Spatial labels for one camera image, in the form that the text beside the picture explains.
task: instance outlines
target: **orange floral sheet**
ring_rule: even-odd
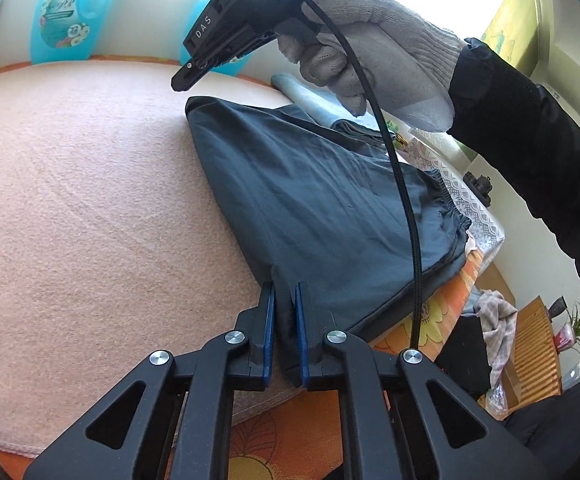
[[[434,360],[461,314],[483,255],[470,252],[464,268],[426,301],[419,349]],[[375,348],[398,354],[410,341],[412,320],[397,325]],[[322,480],[342,462],[336,392],[302,392],[232,428],[229,480]],[[0,452],[20,480],[30,459]]]

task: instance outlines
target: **lace tablecloth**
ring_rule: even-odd
[[[423,142],[413,138],[408,141],[407,148],[400,153],[411,165],[420,170],[440,171],[457,209],[472,220],[468,232],[483,253],[481,265],[483,272],[497,255],[505,239],[502,225],[465,185],[461,175]]]

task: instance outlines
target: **plaid cloth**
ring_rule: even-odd
[[[496,290],[484,290],[474,307],[481,321],[483,339],[488,350],[490,386],[494,388],[503,367],[510,358],[515,340],[516,308],[503,299]]]

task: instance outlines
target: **plastic bag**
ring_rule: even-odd
[[[486,392],[486,411],[497,420],[503,420],[508,416],[508,400],[501,381]]]

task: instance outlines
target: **folded clothing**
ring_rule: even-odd
[[[323,128],[296,105],[191,97],[196,152],[259,283],[277,294],[281,364],[298,382],[292,296],[307,281],[337,326],[377,338],[412,311],[412,249],[390,161]],[[402,164],[417,219],[424,300],[464,266],[470,220],[438,172]]]

